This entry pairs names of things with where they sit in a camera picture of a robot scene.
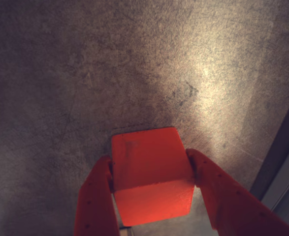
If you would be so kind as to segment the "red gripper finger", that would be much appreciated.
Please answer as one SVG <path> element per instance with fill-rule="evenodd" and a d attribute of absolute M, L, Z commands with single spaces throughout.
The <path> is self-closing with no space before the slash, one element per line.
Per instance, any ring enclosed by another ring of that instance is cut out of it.
<path fill-rule="evenodd" d="M 82 184 L 75 215 L 75 236 L 118 236 L 119 226 L 112 200 L 110 156 L 101 157 Z"/>
<path fill-rule="evenodd" d="M 196 149 L 186 150 L 211 226 L 221 236 L 289 236 L 289 225 Z"/>

